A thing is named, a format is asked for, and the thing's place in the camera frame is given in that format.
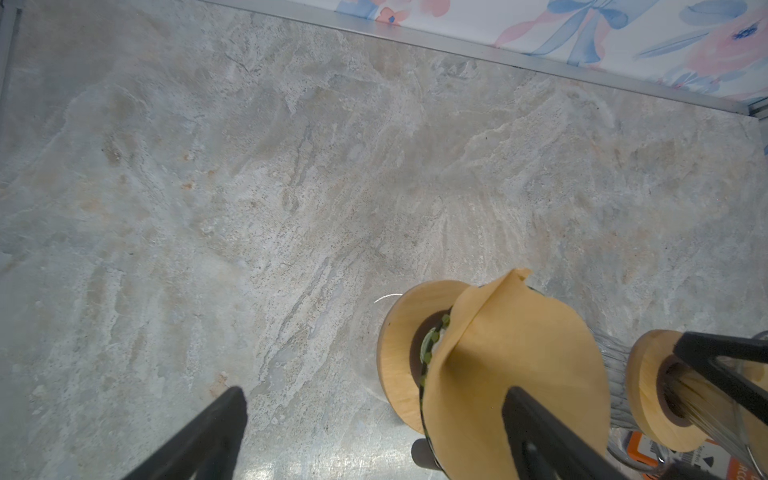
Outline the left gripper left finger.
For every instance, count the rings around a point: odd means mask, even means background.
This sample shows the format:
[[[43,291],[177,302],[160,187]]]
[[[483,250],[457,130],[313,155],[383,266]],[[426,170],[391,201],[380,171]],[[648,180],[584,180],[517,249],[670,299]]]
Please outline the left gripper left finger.
[[[231,387],[125,476],[135,479],[231,479],[247,426],[247,402]]]

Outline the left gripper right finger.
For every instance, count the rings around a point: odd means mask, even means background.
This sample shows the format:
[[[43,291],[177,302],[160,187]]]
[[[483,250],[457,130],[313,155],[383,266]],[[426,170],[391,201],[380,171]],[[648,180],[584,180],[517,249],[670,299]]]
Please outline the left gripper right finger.
[[[624,477],[521,387],[508,390],[502,418],[520,479]]]

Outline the brown paper coffee filter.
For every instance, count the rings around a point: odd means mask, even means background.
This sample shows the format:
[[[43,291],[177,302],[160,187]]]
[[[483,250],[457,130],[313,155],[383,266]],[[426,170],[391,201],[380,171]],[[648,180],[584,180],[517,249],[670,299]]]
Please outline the brown paper coffee filter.
[[[502,419],[521,387],[597,453],[606,452],[610,391],[598,345],[565,303],[530,288],[528,269],[471,286],[430,364],[424,416],[450,479],[517,476]]]

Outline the green glass dripper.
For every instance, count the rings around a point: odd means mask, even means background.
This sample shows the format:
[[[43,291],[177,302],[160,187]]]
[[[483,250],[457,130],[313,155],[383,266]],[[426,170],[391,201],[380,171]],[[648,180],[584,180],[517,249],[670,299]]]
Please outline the green glass dripper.
[[[441,339],[444,337],[446,330],[450,326],[450,322],[450,309],[435,312],[422,323],[414,338],[414,340],[420,340],[420,343],[418,344],[419,369],[416,373],[415,368],[412,367],[412,374],[416,386],[418,387],[419,415],[423,437],[417,439],[413,443],[411,447],[411,456],[417,466],[438,472],[443,472],[443,468],[436,457],[426,426],[424,416],[424,395],[430,364],[432,363],[436,349],[440,345]]]

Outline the orange coffee filter pack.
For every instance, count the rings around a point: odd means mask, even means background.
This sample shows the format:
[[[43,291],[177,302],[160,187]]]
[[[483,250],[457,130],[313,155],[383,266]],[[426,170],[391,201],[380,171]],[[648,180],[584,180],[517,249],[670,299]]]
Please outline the orange coffee filter pack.
[[[649,437],[638,431],[630,431],[623,436],[621,445],[628,456],[648,467],[661,465],[661,448]],[[668,459],[682,462],[726,480],[759,480],[760,476],[750,466],[730,455],[712,440],[706,440],[697,449],[690,452],[670,451]]]

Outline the grey glass dripper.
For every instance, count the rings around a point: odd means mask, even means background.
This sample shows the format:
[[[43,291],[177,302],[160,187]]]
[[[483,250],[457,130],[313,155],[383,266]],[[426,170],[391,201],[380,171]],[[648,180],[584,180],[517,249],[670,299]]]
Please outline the grey glass dripper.
[[[757,419],[744,407],[688,367],[673,353],[684,333],[669,331],[670,359],[660,369],[661,400],[673,419],[691,426],[738,460],[747,464],[760,478],[767,477],[767,423]],[[766,340],[765,331],[752,339]],[[767,364],[720,357],[726,367],[743,374],[748,380],[767,390]]]

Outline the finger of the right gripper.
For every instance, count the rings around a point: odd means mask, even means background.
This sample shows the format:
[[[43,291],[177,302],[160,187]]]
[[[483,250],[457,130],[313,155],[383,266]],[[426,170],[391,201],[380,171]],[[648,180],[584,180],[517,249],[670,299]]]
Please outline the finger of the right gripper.
[[[719,360],[727,357],[766,365],[766,340],[686,332],[675,344],[673,353],[740,407],[767,423],[767,390]]]

